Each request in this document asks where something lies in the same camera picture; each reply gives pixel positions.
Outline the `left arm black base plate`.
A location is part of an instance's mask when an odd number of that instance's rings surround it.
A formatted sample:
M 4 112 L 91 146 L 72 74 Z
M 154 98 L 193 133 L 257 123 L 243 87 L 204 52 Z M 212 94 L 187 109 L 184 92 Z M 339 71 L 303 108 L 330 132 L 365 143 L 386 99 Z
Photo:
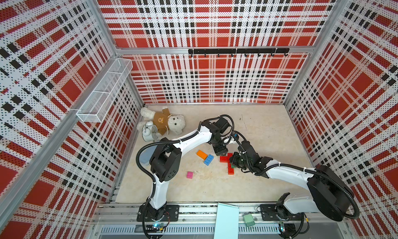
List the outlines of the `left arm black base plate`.
M 152 221 L 178 221 L 179 218 L 179 205 L 166 204 L 160 209 L 156 210 L 150 204 L 143 204 L 139 207 L 137 222 L 152 222 Z

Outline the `blue lego brick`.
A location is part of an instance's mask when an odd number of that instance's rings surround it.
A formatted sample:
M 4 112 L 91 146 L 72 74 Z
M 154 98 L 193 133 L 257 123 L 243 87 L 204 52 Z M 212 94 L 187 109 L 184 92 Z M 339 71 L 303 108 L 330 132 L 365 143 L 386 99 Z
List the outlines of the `blue lego brick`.
M 204 160 L 204 164 L 207 165 L 207 166 L 209 166 L 209 165 L 211 164 L 211 162 L 213 161 L 213 159 L 214 159 L 214 156 L 213 156 L 213 155 L 208 155 L 208 156 L 206 157 L 206 159 Z

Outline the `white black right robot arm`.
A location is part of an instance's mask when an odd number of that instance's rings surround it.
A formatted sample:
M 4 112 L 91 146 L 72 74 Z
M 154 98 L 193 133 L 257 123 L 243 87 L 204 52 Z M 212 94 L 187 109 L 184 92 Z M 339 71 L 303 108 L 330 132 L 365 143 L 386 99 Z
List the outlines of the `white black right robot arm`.
M 233 131 L 231 138 L 238 148 L 230 162 L 243 173 L 282 180 L 309 192 L 301 197 L 284 194 L 279 201 L 284 212 L 321 213 L 334 221 L 359 218 L 360 209 L 353 191 L 329 167 L 305 168 L 260 157 L 240 132 Z

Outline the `orange lego brick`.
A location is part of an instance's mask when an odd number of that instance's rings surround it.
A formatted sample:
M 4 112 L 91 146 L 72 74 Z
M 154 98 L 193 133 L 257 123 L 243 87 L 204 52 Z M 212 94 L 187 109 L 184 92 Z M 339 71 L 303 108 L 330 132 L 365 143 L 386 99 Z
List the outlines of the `orange lego brick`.
M 201 151 L 201 150 L 197 151 L 197 156 L 199 156 L 203 160 L 206 160 L 207 157 L 208 157 L 208 155 L 206 153 L 204 153 L 203 151 Z

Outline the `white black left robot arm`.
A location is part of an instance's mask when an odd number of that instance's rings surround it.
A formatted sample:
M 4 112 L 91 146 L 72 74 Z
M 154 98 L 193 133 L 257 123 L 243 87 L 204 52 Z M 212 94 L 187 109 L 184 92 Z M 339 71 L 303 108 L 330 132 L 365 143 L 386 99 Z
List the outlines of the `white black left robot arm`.
M 167 190 L 170 180 L 178 173 L 181 158 L 201 144 L 210 144 L 216 156 L 226 156 L 227 145 L 232 142 L 234 121 L 229 115 L 219 115 L 199 123 L 196 130 L 186 136 L 169 140 L 164 138 L 159 142 L 142 147 L 135 158 L 138 168 L 152 180 L 150 196 L 142 205 L 141 221 L 160 221 L 167 208 Z M 149 148 L 154 148 L 149 164 L 150 170 L 140 163 L 141 154 Z

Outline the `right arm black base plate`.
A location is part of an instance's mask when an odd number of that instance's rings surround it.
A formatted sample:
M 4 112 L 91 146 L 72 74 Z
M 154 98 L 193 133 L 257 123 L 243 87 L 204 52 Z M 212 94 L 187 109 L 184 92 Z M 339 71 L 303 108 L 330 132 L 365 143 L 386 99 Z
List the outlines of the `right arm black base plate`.
M 301 214 L 291 214 L 283 206 L 276 204 L 261 204 L 259 212 L 263 221 L 300 221 L 302 217 Z

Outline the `pink small lego brick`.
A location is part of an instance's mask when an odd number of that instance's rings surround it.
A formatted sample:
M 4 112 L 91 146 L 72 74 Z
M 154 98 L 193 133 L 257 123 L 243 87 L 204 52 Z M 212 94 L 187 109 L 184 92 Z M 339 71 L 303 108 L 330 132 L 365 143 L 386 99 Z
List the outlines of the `pink small lego brick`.
M 187 172 L 187 178 L 188 179 L 192 179 L 193 178 L 194 173 L 193 172 Z

